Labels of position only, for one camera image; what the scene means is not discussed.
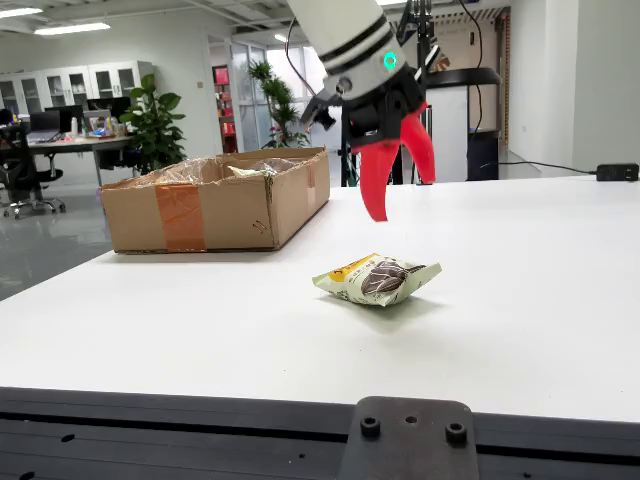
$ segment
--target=snack package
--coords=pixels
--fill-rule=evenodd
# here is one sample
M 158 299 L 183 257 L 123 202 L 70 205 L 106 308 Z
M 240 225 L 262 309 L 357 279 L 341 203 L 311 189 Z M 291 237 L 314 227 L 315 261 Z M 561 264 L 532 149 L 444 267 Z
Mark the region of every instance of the snack package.
M 400 303 L 442 271 L 374 253 L 346 267 L 313 278 L 313 284 L 343 300 L 363 305 Z

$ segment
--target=desk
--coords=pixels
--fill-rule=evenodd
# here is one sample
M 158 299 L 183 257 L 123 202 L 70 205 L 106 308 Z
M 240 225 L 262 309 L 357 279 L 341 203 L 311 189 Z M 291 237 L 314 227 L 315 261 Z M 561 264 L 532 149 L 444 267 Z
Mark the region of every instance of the desk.
M 93 160 L 96 164 L 96 174 L 98 175 L 98 185 L 102 186 L 102 176 L 100 175 L 100 162 L 95 155 L 101 150 L 122 150 L 131 143 L 131 137 L 109 138 L 105 140 L 82 139 L 75 142 L 51 142 L 29 144 L 32 155 L 57 155 L 60 153 L 82 153 L 93 152 Z
M 0 386 L 640 421 L 640 183 L 334 189 L 279 252 L 107 253 L 0 303 Z M 364 308 L 311 277 L 372 252 L 442 264 Z

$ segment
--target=ceiling light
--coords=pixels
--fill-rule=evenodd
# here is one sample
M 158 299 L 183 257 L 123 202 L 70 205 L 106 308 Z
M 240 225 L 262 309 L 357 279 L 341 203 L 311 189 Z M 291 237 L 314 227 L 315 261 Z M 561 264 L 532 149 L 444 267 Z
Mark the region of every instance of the ceiling light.
M 22 15 L 33 15 L 34 13 L 42 13 L 39 8 L 16 8 L 14 10 L 0 11 L 0 18 L 21 17 Z
M 84 25 L 69 25 L 67 27 L 39 28 L 36 35 L 64 35 L 65 33 L 93 32 L 111 28 L 106 23 L 86 23 Z

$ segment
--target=green plant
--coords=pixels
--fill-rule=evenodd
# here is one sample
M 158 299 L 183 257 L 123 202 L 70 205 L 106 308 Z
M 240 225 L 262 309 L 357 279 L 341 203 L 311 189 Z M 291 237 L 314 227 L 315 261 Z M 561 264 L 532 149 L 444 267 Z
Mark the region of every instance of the green plant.
M 141 147 L 138 169 L 145 174 L 185 158 L 184 147 L 178 144 L 184 140 L 182 130 L 173 125 L 185 115 L 173 113 L 180 103 L 180 96 L 175 93 L 157 95 L 154 75 L 144 76 L 141 83 L 142 88 L 131 91 L 132 105 L 120 116 L 120 121 L 130 122 L 136 129 L 135 143 Z
M 310 145 L 309 136 L 302 132 L 292 132 L 290 124 L 298 121 L 298 112 L 293 106 L 293 93 L 286 83 L 273 73 L 269 62 L 252 62 L 249 75 L 256 80 L 267 100 L 269 115 L 278 124 L 271 128 L 271 140 L 262 148 L 298 147 Z

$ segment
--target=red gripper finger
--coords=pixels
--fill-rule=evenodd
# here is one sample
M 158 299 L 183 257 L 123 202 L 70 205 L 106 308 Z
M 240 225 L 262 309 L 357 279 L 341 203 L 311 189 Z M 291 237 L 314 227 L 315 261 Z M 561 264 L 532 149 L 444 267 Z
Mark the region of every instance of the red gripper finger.
M 411 114 L 402 121 L 400 138 L 407 146 L 411 158 L 418 167 L 418 172 L 424 183 L 435 183 L 436 163 L 433 152 L 433 143 L 427 130 L 420 122 L 420 113 L 424 111 L 426 104 L 418 112 Z
M 353 149 L 354 152 L 362 153 L 360 192 L 369 215 L 376 222 L 387 221 L 387 182 L 399 147 L 400 140 L 385 140 Z

